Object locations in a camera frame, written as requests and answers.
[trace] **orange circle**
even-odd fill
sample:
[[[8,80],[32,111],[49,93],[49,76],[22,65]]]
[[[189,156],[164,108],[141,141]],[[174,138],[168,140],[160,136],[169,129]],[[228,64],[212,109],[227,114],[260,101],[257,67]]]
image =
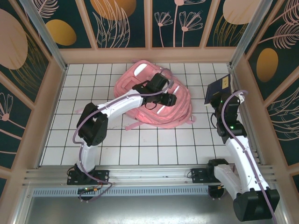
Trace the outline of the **orange circle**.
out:
[[[108,20],[122,19],[121,9],[125,11],[127,17],[136,9],[136,0],[90,0],[90,2],[94,10]]]
[[[259,80],[266,83],[274,76],[278,66],[278,55],[271,48],[264,49],[258,56],[256,73]]]

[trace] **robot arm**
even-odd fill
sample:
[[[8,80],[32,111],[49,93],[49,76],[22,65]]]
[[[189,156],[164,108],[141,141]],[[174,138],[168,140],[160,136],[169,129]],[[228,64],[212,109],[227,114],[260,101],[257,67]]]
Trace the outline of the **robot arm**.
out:
[[[80,140],[83,143],[81,154],[82,166],[88,173],[92,173],[95,169],[95,155],[97,147],[105,139],[108,123],[114,118],[129,110],[151,102],[165,106],[175,105],[176,96],[174,94],[169,94],[166,91],[158,95],[153,95],[153,93],[158,93],[164,90],[165,87],[169,86],[169,83],[168,79],[166,79],[162,74],[157,73],[150,81],[145,81],[133,86],[132,90],[112,101],[100,105],[94,105],[93,103],[86,105],[77,127],[91,113],[98,109],[105,108],[93,118],[88,119],[78,132]],[[80,161],[77,161],[75,170],[79,173],[79,176],[86,178],[80,164]]]
[[[240,221],[260,220],[272,218],[263,192],[266,192],[269,203],[275,211],[279,202],[279,193],[270,189],[268,183],[260,173],[249,148],[249,141],[243,125],[237,121],[237,110],[243,98],[232,97],[227,107],[223,109],[224,102],[229,94],[216,94],[211,101],[217,118],[217,133],[222,138],[231,156],[233,157],[239,177],[231,170],[225,159],[210,160],[207,164],[207,173],[210,177],[218,179],[234,200],[234,211]],[[221,117],[224,110],[224,120],[230,131],[244,146],[246,153],[236,139],[224,127]]]

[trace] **white tile floor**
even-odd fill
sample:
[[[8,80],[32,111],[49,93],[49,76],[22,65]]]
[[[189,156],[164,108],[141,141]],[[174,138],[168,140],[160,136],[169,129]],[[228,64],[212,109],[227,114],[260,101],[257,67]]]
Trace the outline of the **white tile floor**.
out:
[[[205,164],[209,159],[232,162],[216,129],[210,123],[213,112],[204,106],[207,85],[228,73],[226,64],[158,63],[170,68],[192,95],[193,125],[161,129],[143,125],[130,131],[124,127],[135,120],[126,115],[109,124],[107,137],[98,147],[100,165]],[[79,146],[72,136],[80,114],[76,110],[89,102],[100,104],[113,99],[113,88],[132,64],[71,64],[50,128],[41,165],[73,165]]]

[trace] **dark blue book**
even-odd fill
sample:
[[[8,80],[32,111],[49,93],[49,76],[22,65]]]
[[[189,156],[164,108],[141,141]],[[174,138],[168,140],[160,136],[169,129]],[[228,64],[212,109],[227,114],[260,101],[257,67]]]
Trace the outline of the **dark blue book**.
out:
[[[205,105],[209,105],[213,96],[219,92],[232,93],[232,81],[231,75],[218,79],[217,81],[209,84],[206,90]]]

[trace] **dark green wall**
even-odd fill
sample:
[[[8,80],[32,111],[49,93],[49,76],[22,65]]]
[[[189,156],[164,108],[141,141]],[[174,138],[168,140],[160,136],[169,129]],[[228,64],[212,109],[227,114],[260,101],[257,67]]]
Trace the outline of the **dark green wall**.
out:
[[[0,178],[0,198],[6,184],[6,179]]]
[[[299,174],[294,175],[294,176],[293,176],[293,180],[294,180],[295,186],[296,186],[296,188],[297,188],[297,191],[298,191],[298,193],[299,193]]]

